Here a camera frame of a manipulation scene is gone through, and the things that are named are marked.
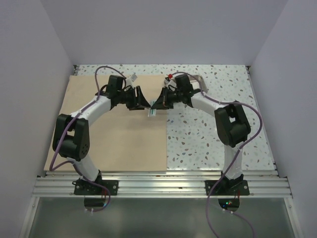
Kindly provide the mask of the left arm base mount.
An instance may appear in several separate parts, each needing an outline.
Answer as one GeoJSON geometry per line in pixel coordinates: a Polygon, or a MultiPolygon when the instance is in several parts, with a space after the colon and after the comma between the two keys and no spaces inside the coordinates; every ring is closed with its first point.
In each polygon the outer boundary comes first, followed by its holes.
{"type": "Polygon", "coordinates": [[[75,195],[117,195],[119,188],[118,180],[102,180],[99,185],[93,185],[92,183],[78,179],[73,181],[72,184],[75,186],[75,195]]]}

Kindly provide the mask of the beige wooden board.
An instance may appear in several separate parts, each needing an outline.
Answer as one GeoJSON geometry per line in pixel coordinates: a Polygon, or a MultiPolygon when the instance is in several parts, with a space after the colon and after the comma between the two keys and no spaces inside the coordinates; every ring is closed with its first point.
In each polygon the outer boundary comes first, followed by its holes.
{"type": "MultiPolygon", "coordinates": [[[[148,102],[155,101],[164,85],[164,75],[138,75],[148,102]]],[[[94,76],[70,76],[59,114],[70,114],[89,103],[97,92],[94,76]]],[[[130,111],[119,104],[89,128],[91,157],[103,172],[165,172],[167,169],[167,111],[130,111]]]]}

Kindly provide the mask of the stainless steel tray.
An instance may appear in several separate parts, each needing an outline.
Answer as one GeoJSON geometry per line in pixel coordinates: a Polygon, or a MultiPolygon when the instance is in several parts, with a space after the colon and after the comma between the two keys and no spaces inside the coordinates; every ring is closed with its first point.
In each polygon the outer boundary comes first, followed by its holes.
{"type": "Polygon", "coordinates": [[[173,75],[172,80],[176,83],[178,91],[184,94],[208,92],[206,83],[200,75],[177,74],[173,75]]]}

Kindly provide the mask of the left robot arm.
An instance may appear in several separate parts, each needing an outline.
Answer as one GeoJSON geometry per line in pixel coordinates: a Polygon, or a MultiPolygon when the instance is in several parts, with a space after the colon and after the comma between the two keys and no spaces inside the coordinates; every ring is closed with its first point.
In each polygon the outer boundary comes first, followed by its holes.
{"type": "Polygon", "coordinates": [[[55,165],[58,155],[65,158],[79,174],[80,179],[87,181],[85,188],[96,195],[102,191],[101,173],[89,156],[90,126],[105,113],[119,104],[128,110],[144,110],[150,108],[140,86],[134,86],[135,74],[128,78],[111,75],[108,83],[97,88],[93,99],[79,110],[66,115],[60,114],[56,119],[53,135],[54,155],[49,166],[53,172],[64,165],[55,165]]]}

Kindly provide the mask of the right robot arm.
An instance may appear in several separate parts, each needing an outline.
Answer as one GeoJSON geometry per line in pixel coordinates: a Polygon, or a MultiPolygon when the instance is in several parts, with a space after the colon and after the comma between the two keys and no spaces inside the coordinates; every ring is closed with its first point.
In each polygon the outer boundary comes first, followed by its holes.
{"type": "Polygon", "coordinates": [[[222,104],[207,95],[202,78],[188,73],[170,74],[164,80],[164,87],[158,99],[151,106],[153,110],[169,110],[174,104],[183,103],[214,117],[217,135],[224,145],[225,178],[220,188],[225,194],[233,194],[238,189],[237,179],[242,178],[242,156],[236,153],[247,141],[251,127],[242,105],[234,101],[222,104]]]}

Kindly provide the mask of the green white sachet packet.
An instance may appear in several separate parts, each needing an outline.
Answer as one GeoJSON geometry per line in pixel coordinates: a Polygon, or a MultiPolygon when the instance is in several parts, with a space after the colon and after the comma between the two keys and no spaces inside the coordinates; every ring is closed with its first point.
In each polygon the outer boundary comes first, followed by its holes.
{"type": "Polygon", "coordinates": [[[157,110],[156,109],[152,109],[152,106],[155,104],[154,100],[150,101],[150,108],[148,110],[148,117],[155,117],[157,114],[157,110]]]}

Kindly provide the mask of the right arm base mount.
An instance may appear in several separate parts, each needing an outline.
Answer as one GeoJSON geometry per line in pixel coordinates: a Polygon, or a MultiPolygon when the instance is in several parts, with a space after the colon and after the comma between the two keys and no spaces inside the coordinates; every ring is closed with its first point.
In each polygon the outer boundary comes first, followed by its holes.
{"type": "Polygon", "coordinates": [[[211,196],[231,196],[231,195],[250,195],[249,185],[241,174],[236,179],[224,177],[219,183],[218,180],[205,180],[206,195],[211,196]]]}

